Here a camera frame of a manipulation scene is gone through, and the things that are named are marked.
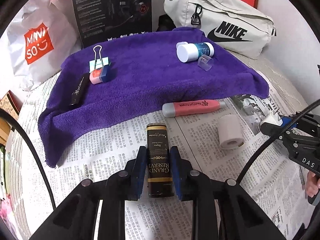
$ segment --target white tape roll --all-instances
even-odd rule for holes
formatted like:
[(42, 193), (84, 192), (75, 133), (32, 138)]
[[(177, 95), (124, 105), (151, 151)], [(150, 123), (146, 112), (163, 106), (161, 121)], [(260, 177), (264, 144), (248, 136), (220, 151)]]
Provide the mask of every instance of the white tape roll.
[(224, 150), (237, 148), (244, 143), (238, 117), (227, 114), (218, 119), (220, 147)]

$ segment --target zipper pull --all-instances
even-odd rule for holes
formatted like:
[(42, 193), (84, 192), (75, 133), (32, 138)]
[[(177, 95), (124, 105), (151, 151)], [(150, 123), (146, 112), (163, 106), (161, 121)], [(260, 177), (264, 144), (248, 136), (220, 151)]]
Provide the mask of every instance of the zipper pull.
[(200, 4), (196, 4), (196, 10), (191, 16), (191, 25), (201, 25), (200, 14), (202, 13), (202, 6)]

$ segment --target clear plastic cap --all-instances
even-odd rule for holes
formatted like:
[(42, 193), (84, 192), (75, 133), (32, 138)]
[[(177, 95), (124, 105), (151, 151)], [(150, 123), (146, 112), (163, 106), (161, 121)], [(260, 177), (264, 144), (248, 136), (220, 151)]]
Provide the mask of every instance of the clear plastic cap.
[(207, 55), (202, 55), (198, 59), (198, 66), (204, 69), (205, 71), (208, 71), (212, 67), (212, 65), (213, 65), (213, 59)]

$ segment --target black box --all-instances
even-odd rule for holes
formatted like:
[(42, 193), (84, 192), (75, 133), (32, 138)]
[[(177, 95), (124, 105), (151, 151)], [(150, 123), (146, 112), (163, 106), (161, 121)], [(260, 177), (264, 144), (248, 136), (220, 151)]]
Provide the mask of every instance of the black box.
[(72, 0), (84, 48), (152, 31), (151, 0)]

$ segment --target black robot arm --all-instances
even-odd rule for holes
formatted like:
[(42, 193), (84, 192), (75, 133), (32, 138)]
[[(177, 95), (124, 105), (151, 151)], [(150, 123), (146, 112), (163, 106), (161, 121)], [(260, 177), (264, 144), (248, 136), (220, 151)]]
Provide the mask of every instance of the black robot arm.
[[(291, 121), (296, 114), (282, 116), (284, 122)], [(278, 133), (283, 127), (271, 123), (263, 123), (260, 131), (268, 136)], [(294, 133), (292, 128), (297, 128), (311, 136), (303, 136)], [(312, 171), (320, 178), (320, 116), (315, 114), (306, 114), (291, 129), (279, 136), (279, 140), (283, 141), (283, 145), (289, 152), (289, 159), (302, 167)], [(308, 197), (308, 202), (317, 205), (320, 202), (320, 194), (313, 198)]]
[[(100, 200), (103, 200), (98, 240), (125, 240), (124, 201), (136, 201), (142, 193), (147, 149), (140, 147), (137, 158), (109, 179), (93, 183), (83, 180), (44, 221), (30, 240), (92, 240)], [(192, 240), (285, 240), (263, 210), (236, 183), (209, 179), (193, 170), (170, 150), (176, 193), (181, 201), (193, 202)], [(216, 206), (220, 210), (218, 232)]]

